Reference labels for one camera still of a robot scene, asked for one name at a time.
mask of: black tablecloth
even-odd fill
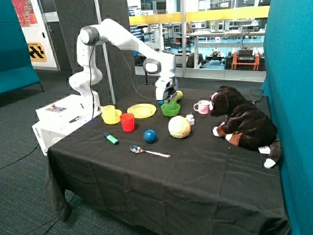
[[[139,92],[154,98],[154,89],[145,86]],[[135,104],[156,106],[153,116],[135,119],[133,132],[125,133],[120,123],[107,125],[98,116],[50,147],[45,194],[53,211],[68,218],[68,189],[91,206],[161,235],[287,234],[290,224],[279,167],[266,169],[265,155],[213,136],[212,129],[225,117],[198,114],[193,105],[215,91],[181,91],[179,115],[195,117],[191,133],[183,139],[169,134],[171,118],[156,101],[133,93],[116,108],[125,113]],[[269,115],[267,97],[257,106]],[[157,133],[153,144],[144,141],[148,129]],[[105,139],[104,132],[120,143]],[[133,144],[171,157],[135,154],[129,149]]]

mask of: red cup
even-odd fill
[[[132,132],[135,129],[135,118],[133,114],[122,114],[120,118],[125,132]]]

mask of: green highlighter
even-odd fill
[[[114,138],[113,136],[111,136],[109,133],[107,133],[107,132],[105,132],[105,133],[103,133],[103,136],[105,137],[105,138],[107,138],[109,141],[111,141],[112,143],[114,143],[114,144],[118,144],[119,143],[119,141],[116,139],[116,138]]]

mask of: spoon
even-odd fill
[[[143,153],[143,152],[146,152],[146,153],[152,153],[152,154],[154,154],[154,155],[159,155],[159,156],[166,157],[166,158],[170,157],[170,155],[168,155],[168,154],[162,154],[162,153],[157,153],[157,152],[151,152],[151,151],[143,150],[143,149],[141,149],[140,147],[138,147],[138,146],[136,146],[136,145],[131,145],[129,148],[130,148],[131,151],[134,152],[134,153]]]

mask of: blue ball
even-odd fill
[[[154,141],[156,141],[157,139],[157,134],[154,130],[147,130],[143,134],[143,138],[145,139],[147,143],[154,143]]]

